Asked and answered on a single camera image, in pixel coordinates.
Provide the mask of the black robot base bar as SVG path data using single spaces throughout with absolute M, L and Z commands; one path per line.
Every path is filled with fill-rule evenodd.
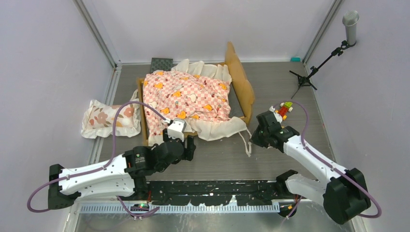
M 122 197 L 126 201 L 146 201 L 153 205 L 222 208 L 234 201 L 240 209 L 257 207 L 262 211 L 274 206 L 282 217 L 293 216 L 296 205 L 302 200 L 291 194 L 285 185 L 275 180 L 220 180 L 220 181 L 150 181 L 133 195 Z

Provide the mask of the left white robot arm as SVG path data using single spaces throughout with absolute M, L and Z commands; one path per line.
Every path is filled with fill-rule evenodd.
M 54 164 L 49 168 L 47 206 L 49 210 L 67 208 L 76 200 L 93 197 L 130 197 L 143 200 L 148 194 L 146 177 L 164 172 L 171 164 L 193 159 L 194 136 L 181 140 L 165 137 L 160 145 L 136 146 L 113 158 L 79 168 Z

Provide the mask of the pink checkered duck blanket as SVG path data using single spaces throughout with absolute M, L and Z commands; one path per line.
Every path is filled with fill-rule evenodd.
M 214 141 L 247 130 L 239 116 L 231 116 L 229 94 L 233 91 L 227 65 L 191 63 L 183 60 L 170 71 L 156 70 L 142 83 L 143 102 L 157 110 L 144 108 L 148 145 L 163 142 L 167 126 L 162 117 L 181 119 L 187 123 L 184 132 Z

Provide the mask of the wooden pet bed frame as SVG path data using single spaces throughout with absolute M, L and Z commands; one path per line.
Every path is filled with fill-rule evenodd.
M 232 86 L 233 86 L 233 91 L 232 93 L 229 94 L 229 102 L 232 104 L 231 107 L 231 116 L 239 116 L 241 117 L 244 122 L 246 123 L 246 126 L 248 127 L 251 116 L 252 116 L 252 111 L 253 111 L 253 103 L 255 101 L 255 95 L 253 88 L 246 76 L 245 70 L 242 66 L 242 63 L 238 57 L 238 55 L 235 52 L 234 46 L 232 42 L 227 43 L 227 50 L 225 53 L 225 60 L 222 63 L 218 63 L 220 65 L 227 65 L 229 69 L 229 73 L 232 77 Z M 142 83 L 145 78 L 139 79 L 138 80 L 138 91 L 139 91 L 139 96 L 143 101 L 142 98 Z M 143 107 L 141 111 L 141 126 L 142 126 L 142 134 L 144 137 L 144 142 L 145 144 L 148 145 L 147 143 L 147 125 L 146 125 L 146 117 L 145 117 L 145 111 L 144 108 L 150 108 L 151 111 L 156 113 L 157 115 L 160 115 L 160 113 L 155 110 L 154 108 L 150 107 L 148 104 L 145 103 L 145 106 Z M 185 135 L 196 135 L 196 133 L 191 133 L 191 132 L 184 132 Z

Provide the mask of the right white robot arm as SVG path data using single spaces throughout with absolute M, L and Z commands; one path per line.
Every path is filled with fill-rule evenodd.
M 268 110 L 257 115 L 258 126 L 251 137 L 254 145 L 275 148 L 295 159 L 310 171 L 315 179 L 295 170 L 276 177 L 276 192 L 282 198 L 291 195 L 305 197 L 324 207 L 328 216 L 344 224 L 371 207 L 366 180 L 361 171 L 338 165 L 313 148 L 290 126 L 283 127 L 279 114 Z

